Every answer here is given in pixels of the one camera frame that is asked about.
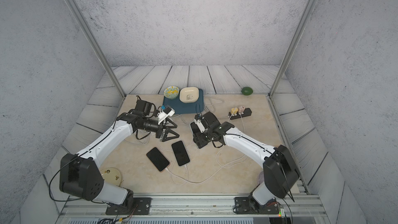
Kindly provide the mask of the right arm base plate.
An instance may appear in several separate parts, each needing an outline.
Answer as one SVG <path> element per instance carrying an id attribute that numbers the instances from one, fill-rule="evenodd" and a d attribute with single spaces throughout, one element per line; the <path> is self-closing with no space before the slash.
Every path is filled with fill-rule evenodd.
<path id="1" fill-rule="evenodd" d="M 265 204 L 258 203 L 253 197 L 235 197 L 233 213 L 235 214 L 266 214 L 279 215 L 280 207 L 275 198 Z"/>

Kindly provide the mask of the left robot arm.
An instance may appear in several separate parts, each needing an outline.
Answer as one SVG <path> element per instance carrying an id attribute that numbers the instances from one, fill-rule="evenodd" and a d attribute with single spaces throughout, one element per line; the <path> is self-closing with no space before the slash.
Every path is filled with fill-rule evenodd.
<path id="1" fill-rule="evenodd" d="M 102 201 L 121 205 L 130 191 L 104 181 L 100 167 L 113 150 L 126 138 L 143 130 L 154 132 L 165 142 L 169 133 L 176 139 L 177 125 L 171 121 L 175 114 L 170 106 L 151 110 L 152 104 L 138 99 L 136 107 L 120 114 L 111 127 L 99 138 L 76 154 L 66 154 L 60 162 L 59 189 L 61 192 L 87 201 Z"/>

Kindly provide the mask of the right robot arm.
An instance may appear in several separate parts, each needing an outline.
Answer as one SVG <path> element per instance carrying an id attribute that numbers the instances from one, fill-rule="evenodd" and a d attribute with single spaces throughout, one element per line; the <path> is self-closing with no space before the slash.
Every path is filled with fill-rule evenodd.
<path id="1" fill-rule="evenodd" d="M 263 206 L 271 199 L 291 196 L 291 189 L 300 178 L 300 173 L 286 146 L 264 144 L 246 135 L 230 122 L 220 123 L 211 112 L 195 115 L 190 128 L 193 141 L 199 149 L 209 143 L 214 145 L 219 142 L 222 146 L 240 151 L 262 167 L 264 182 L 250 194 L 256 204 Z"/>

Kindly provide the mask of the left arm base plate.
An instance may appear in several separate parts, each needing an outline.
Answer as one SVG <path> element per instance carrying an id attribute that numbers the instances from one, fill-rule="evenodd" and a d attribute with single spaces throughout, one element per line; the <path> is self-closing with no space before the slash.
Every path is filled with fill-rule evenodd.
<path id="1" fill-rule="evenodd" d="M 149 215 L 152 198 L 128 198 L 122 204 L 109 203 L 105 215 Z"/>

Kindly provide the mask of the black phone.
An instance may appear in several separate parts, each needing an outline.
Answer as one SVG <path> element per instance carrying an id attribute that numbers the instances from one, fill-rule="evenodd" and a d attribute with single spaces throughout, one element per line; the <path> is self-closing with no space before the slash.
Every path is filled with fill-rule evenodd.
<path id="1" fill-rule="evenodd" d="M 185 166 L 186 164 L 190 163 L 190 157 L 183 141 L 173 143 L 172 150 L 179 167 Z"/>

